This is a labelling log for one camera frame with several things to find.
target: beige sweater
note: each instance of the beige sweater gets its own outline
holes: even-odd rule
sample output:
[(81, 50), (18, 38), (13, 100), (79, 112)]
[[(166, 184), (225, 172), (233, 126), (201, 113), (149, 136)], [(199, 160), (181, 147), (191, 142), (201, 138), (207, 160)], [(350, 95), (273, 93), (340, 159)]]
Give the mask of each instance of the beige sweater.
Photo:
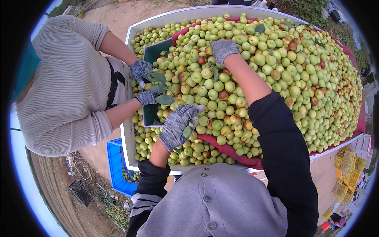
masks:
[[(32, 87), (16, 104), (25, 143), (44, 156), (62, 156), (112, 134), (104, 110), (110, 66), (99, 52), (109, 28), (73, 16), (47, 20), (33, 40), (38, 64)], [(111, 61), (124, 74), (120, 60)], [(125, 101), (119, 82), (113, 103)]]

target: black sleeve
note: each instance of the black sleeve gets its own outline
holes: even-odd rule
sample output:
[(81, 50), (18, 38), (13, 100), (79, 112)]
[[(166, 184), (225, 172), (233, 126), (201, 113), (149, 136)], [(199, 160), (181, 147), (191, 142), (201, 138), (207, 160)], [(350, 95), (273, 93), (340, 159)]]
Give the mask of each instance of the black sleeve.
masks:
[(317, 231), (318, 197), (310, 175), (307, 145), (293, 122), (293, 114), (279, 93), (255, 101), (249, 117), (259, 131), (262, 166), (271, 196), (287, 208), (286, 236), (314, 236)]
[(129, 227), (126, 236), (136, 236), (137, 231), (147, 221), (155, 205), (167, 194), (164, 186), (170, 167), (165, 169), (152, 165), (149, 160), (138, 162), (141, 171), (137, 190), (132, 196), (133, 208), (130, 213)]

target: gray knit glove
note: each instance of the gray knit glove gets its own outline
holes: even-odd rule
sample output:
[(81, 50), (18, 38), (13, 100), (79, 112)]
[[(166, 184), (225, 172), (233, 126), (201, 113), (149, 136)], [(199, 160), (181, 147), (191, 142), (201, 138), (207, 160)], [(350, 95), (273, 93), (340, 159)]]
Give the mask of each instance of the gray knit glove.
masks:
[[(163, 143), (169, 153), (172, 153), (175, 147), (183, 145), (188, 138), (183, 136), (183, 130), (188, 125), (191, 133), (195, 130), (199, 117), (195, 116), (203, 112), (203, 105), (185, 104), (177, 107), (169, 116), (163, 125), (163, 131), (158, 135), (159, 140)], [(196, 125), (189, 123), (193, 119)]]
[(232, 53), (240, 53), (236, 42), (231, 40), (219, 39), (217, 41), (212, 41), (211, 47), (213, 49), (213, 56), (215, 57), (216, 63), (221, 64), (224, 67), (224, 59), (226, 56)]
[(141, 103), (142, 107), (145, 105), (156, 104), (155, 98), (159, 95), (157, 91), (144, 91), (136, 95), (135, 97)]
[(142, 78), (145, 78), (149, 81), (149, 74), (146, 72), (146, 70), (153, 70), (153, 65), (151, 65), (149, 62), (141, 61), (139, 58), (137, 58), (137, 61), (135, 61), (133, 64), (129, 65), (130, 72), (134, 79), (138, 82), (138, 84), (144, 88), (145, 83), (142, 81)]

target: black bag strap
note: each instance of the black bag strap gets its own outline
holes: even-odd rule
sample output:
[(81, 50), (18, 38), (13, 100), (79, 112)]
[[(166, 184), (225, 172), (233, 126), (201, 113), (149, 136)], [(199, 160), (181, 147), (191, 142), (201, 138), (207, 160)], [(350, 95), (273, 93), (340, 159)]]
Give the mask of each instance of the black bag strap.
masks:
[(114, 72), (111, 62), (108, 59), (107, 61), (109, 63), (109, 66), (111, 67), (111, 88), (109, 90), (108, 100), (106, 102), (106, 109), (110, 109), (117, 106), (117, 104), (112, 105), (118, 86), (117, 80), (119, 80), (123, 85), (125, 85), (125, 77), (120, 72)]

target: work glove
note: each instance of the work glove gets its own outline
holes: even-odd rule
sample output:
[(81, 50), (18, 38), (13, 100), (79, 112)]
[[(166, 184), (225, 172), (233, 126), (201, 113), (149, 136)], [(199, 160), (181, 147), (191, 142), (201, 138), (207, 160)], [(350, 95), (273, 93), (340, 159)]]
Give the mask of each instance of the work glove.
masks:
[(224, 59), (226, 56), (232, 53), (240, 53), (238, 51), (238, 46), (236, 42), (226, 39), (219, 39), (217, 41), (211, 42), (211, 47), (213, 49), (213, 56), (216, 63), (224, 65)]
[(145, 105), (156, 104), (155, 98), (159, 95), (157, 91), (144, 91), (135, 96), (137, 100), (141, 103), (142, 107)]
[[(172, 153), (174, 148), (183, 145), (188, 140), (183, 136), (184, 128), (189, 126), (191, 128), (190, 134), (192, 134), (199, 121), (199, 117), (196, 115), (204, 110), (203, 105), (185, 104), (177, 107), (167, 116), (163, 124), (163, 131), (158, 135), (158, 138), (169, 153)], [(189, 122), (191, 119), (194, 120), (195, 125)]]
[(139, 58), (137, 58), (137, 61), (129, 65), (129, 67), (133, 78), (136, 79), (142, 88), (145, 87), (145, 83), (143, 82), (142, 78), (145, 78), (151, 82), (149, 79), (149, 74), (146, 72), (146, 70), (149, 69), (153, 70), (153, 65), (151, 65), (149, 62), (141, 61)]

